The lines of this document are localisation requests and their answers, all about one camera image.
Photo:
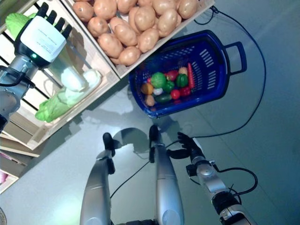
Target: black cable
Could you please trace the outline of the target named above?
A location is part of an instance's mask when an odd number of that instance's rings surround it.
[[[218,10],[216,7],[214,7],[214,6],[211,7],[211,10],[213,10],[213,12],[216,13],[216,14],[219,14],[219,13],[220,13],[220,14],[222,14],[222,15],[224,15],[224,16],[230,18],[230,19],[232,19],[233,21],[235,21],[239,26],[241,26],[241,28],[246,32],[246,34],[248,35],[248,37],[253,41],[253,43],[254,43],[255,46],[257,47],[257,49],[258,49],[258,51],[259,51],[259,53],[260,53],[260,55],[261,55],[262,61],[263,61],[264,79],[263,79],[262,92],[261,92],[259,101],[258,101],[256,107],[254,108],[254,110],[252,111],[250,117],[248,118],[248,120],[247,120],[243,125],[241,125],[240,127],[236,128],[236,129],[234,129],[234,130],[227,131],[227,132],[223,132],[223,133],[220,133],[220,134],[195,136],[195,138],[217,137],[217,136],[227,135],[227,134],[231,134],[231,133],[233,133],[233,132],[236,132],[236,131],[238,131],[238,130],[244,128],[244,127],[250,122],[250,120],[253,118],[254,114],[256,113],[258,107],[259,107],[260,104],[261,104],[261,101],[262,101],[263,95],[264,95],[264,91],[265,91],[265,87],[266,87],[266,80],[267,80],[267,66],[266,66],[266,60],[265,60],[265,58],[264,58],[264,55],[263,55],[263,52],[262,52],[260,46],[259,46],[258,43],[255,41],[255,39],[252,37],[252,35],[247,31],[247,29],[246,29],[239,21],[237,21],[237,20],[234,19],[233,17],[231,17],[231,16],[229,16],[229,15],[227,15],[227,14],[225,14],[225,13],[219,11],[219,10]],[[170,145],[175,144],[175,143],[178,143],[178,142],[179,142],[179,140],[172,142],[171,144],[169,144],[169,145],[167,146],[167,148],[168,148]]]
[[[200,23],[196,19],[194,20],[194,22],[197,23],[198,25],[206,25],[206,24],[210,23],[210,21],[212,20],[212,18],[214,17],[214,15],[215,15],[215,12],[214,12],[214,10],[212,10],[211,17],[210,17],[210,19],[207,22]]]
[[[195,184],[197,184],[197,185],[199,185],[199,186],[201,186],[201,184],[200,183],[198,183],[197,181],[195,181],[194,179],[192,179],[192,178],[189,178],[192,182],[194,182]],[[232,191],[234,191],[234,193],[238,193],[236,190],[234,190],[232,187],[230,188],[230,190],[232,190]],[[237,197],[238,197],[238,199],[239,199],[239,203],[242,205],[242,199],[240,198],[240,195],[237,195]]]
[[[197,184],[197,185],[200,185],[201,186],[201,184],[200,183],[198,183],[197,181],[195,181],[194,179],[192,179],[192,178],[189,178],[192,182],[194,182],[195,184]]]
[[[113,194],[111,195],[111,198],[114,196],[114,194],[124,185],[126,184],[127,181],[129,181],[131,178],[133,178],[138,172],[140,172],[147,164],[149,163],[149,161],[147,163],[145,163],[140,169],[138,169],[131,177],[129,177],[126,181],[124,181],[120,186],[118,186],[118,188],[113,192]]]
[[[251,174],[253,176],[253,178],[255,180],[254,185],[251,188],[249,188],[248,190],[246,190],[246,191],[241,191],[241,192],[235,193],[233,196],[239,196],[239,195],[244,195],[244,194],[250,193],[258,185],[258,178],[257,178],[256,174],[254,172],[252,172],[251,170],[249,170],[249,169],[245,169],[245,168],[242,168],[242,167],[231,167],[231,168],[228,168],[228,169],[219,170],[219,168],[215,164],[213,165],[213,167],[215,168],[215,170],[218,173],[224,173],[224,172],[232,171],[232,170],[242,170],[242,171],[245,171],[245,172],[247,172],[247,173],[249,173],[249,174]]]

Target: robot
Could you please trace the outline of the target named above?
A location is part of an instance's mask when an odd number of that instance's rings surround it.
[[[20,100],[29,88],[34,88],[31,81],[39,69],[48,67],[59,55],[72,27],[62,31],[65,23],[56,18],[52,11],[45,19],[48,5],[43,3],[37,15],[22,28],[15,41],[15,58],[9,67],[0,66],[0,132],[9,121],[11,114],[20,107]],[[208,161],[196,140],[183,133],[178,136],[183,144],[181,150],[167,150],[161,140],[158,127],[153,125],[149,131],[149,161],[156,163],[156,215],[152,220],[131,221],[126,225],[183,225],[184,213],[177,183],[176,174],[170,158],[190,157],[191,165],[187,166],[189,176],[197,176],[209,200],[211,200],[220,222],[223,225],[256,225],[257,223],[246,212],[223,181],[214,161]],[[110,195],[108,175],[115,172],[113,156],[115,148],[109,133],[103,135],[105,150],[96,158],[90,172],[84,197],[80,225],[113,225],[110,218]]]
[[[38,13],[22,28],[15,40],[15,58],[9,67],[0,66],[0,132],[11,114],[20,108],[20,100],[29,88],[38,70],[49,67],[66,44],[72,27],[62,30],[65,20],[51,11],[45,19],[49,6],[43,3]]]
[[[184,213],[176,174],[170,158],[190,157],[187,166],[189,176],[197,176],[201,186],[212,202],[221,224],[257,225],[218,177],[222,172],[214,161],[208,161],[196,140],[183,133],[178,139],[184,149],[167,150],[161,140],[158,127],[149,130],[149,161],[156,163],[156,212],[154,220],[130,221],[125,225],[184,225]],[[110,218],[110,195],[108,175],[115,172],[113,156],[114,141],[109,133],[103,135],[105,150],[96,158],[84,191],[80,225],[113,225]]]

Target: basket handle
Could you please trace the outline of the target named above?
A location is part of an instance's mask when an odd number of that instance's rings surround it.
[[[238,50],[239,50],[239,53],[240,53],[240,62],[241,62],[242,68],[240,70],[238,70],[238,71],[232,72],[231,69],[230,69],[230,60],[229,60],[229,57],[228,57],[226,49],[230,48],[230,47],[234,47],[234,46],[237,47]],[[239,74],[239,73],[243,73],[243,72],[245,72],[247,70],[246,54],[245,54],[245,50],[244,50],[243,44],[240,41],[232,43],[232,44],[229,44],[229,45],[224,45],[223,46],[223,51],[225,52],[225,58],[226,58],[226,62],[227,62],[227,68],[228,68],[228,75],[229,76],[235,75],[235,74]]]

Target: gray floor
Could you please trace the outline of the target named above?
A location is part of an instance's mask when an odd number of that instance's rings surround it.
[[[239,19],[262,47],[268,79],[262,104],[251,122],[239,132],[199,139],[209,159],[220,168],[244,166],[253,170],[259,187],[242,197],[243,204],[261,225],[295,225],[300,216],[300,2],[297,0],[217,1],[216,6]],[[209,18],[210,13],[199,18]],[[0,195],[8,225],[77,225],[88,174],[103,149],[102,134],[110,132],[123,147],[116,150],[116,173],[110,177],[113,191],[146,162],[147,132],[156,123],[165,143],[177,131],[205,135],[234,129],[255,107],[263,82],[260,55],[246,34],[232,22],[216,16],[208,26],[189,25],[180,35],[210,29],[223,44],[241,41],[248,70],[230,78],[226,95],[217,101],[183,112],[149,119],[135,103],[127,80],[98,99],[81,115],[58,131],[33,169]],[[232,65],[239,64],[231,53]],[[174,161],[187,225],[218,225],[218,217],[201,187],[185,172],[188,160]],[[147,165],[112,199],[115,223],[153,218],[154,165]],[[242,172],[221,176],[237,190],[252,185]]]

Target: blue basket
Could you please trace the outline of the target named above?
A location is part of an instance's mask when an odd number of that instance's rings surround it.
[[[240,53],[241,70],[232,72],[226,49],[236,46]],[[192,64],[195,88],[187,97],[180,97],[167,103],[147,106],[141,85],[155,72],[167,73]],[[200,31],[168,41],[129,74],[133,96],[140,108],[150,117],[158,118],[181,110],[207,103],[224,96],[229,77],[245,72],[246,55],[241,42],[222,45],[210,30]]]

